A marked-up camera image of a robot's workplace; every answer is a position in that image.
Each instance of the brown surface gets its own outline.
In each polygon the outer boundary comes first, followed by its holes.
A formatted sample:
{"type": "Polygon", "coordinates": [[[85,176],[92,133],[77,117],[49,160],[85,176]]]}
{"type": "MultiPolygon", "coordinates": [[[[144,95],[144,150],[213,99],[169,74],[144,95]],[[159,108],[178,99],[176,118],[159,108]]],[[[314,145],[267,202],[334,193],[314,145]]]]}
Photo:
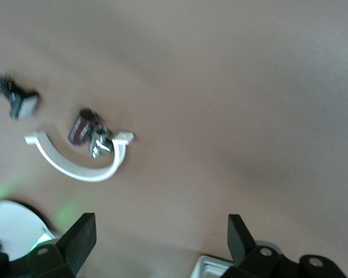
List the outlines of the brown surface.
{"type": "Polygon", "coordinates": [[[228,213],[291,259],[348,274],[348,1],[0,1],[0,72],[36,88],[33,118],[0,97],[0,198],[60,231],[95,212],[83,277],[189,277],[229,259],[228,213]],[[136,139],[117,174],[89,184],[24,136],[67,141],[91,107],[136,139]]]}

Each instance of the silver screw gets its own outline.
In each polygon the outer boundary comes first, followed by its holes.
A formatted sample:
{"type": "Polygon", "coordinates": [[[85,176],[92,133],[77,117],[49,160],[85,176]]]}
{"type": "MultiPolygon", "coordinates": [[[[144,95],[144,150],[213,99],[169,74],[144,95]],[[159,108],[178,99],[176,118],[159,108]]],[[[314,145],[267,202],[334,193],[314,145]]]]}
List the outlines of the silver screw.
{"type": "Polygon", "coordinates": [[[316,268],[322,268],[324,266],[324,263],[320,259],[315,257],[309,258],[308,261],[311,265],[315,266],[316,268]]]}
{"type": "Polygon", "coordinates": [[[268,248],[262,248],[260,249],[260,253],[263,255],[263,256],[266,256],[266,257],[270,257],[272,256],[272,251],[268,248]]]}
{"type": "Polygon", "coordinates": [[[42,249],[40,249],[39,251],[37,251],[37,254],[38,254],[38,255],[43,255],[43,254],[47,253],[48,251],[49,251],[49,249],[47,249],[47,248],[42,248],[42,249]]]}

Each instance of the white curved arch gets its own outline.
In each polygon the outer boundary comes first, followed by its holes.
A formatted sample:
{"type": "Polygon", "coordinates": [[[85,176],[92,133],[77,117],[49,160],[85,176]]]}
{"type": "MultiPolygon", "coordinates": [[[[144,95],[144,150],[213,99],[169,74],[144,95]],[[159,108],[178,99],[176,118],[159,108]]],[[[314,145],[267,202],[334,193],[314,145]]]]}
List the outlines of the white curved arch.
{"type": "Polygon", "coordinates": [[[36,131],[33,135],[25,136],[28,145],[36,145],[45,159],[62,173],[80,181],[98,182],[112,177],[124,161],[126,146],[134,139],[132,132],[120,132],[113,139],[114,160],[111,166],[99,169],[78,165],[63,155],[50,142],[45,131],[36,131]]]}

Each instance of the dark cylindrical can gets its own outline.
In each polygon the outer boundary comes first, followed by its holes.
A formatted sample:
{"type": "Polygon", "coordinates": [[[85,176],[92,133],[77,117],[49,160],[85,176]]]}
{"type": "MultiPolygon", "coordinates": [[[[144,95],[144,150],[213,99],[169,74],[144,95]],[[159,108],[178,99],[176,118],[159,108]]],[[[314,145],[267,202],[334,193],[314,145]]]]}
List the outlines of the dark cylindrical can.
{"type": "Polygon", "coordinates": [[[90,109],[82,109],[76,119],[68,140],[72,145],[81,146],[90,140],[93,128],[98,122],[98,114],[90,109]]]}

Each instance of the purple can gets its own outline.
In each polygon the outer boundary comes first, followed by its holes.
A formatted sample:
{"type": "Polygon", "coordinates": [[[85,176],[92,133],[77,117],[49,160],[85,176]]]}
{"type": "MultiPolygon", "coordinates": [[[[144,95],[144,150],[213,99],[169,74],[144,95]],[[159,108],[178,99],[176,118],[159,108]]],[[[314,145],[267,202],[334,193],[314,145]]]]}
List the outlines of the purple can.
{"type": "Polygon", "coordinates": [[[98,122],[98,114],[90,109],[82,109],[76,119],[68,140],[72,145],[81,146],[90,140],[98,122]]]}

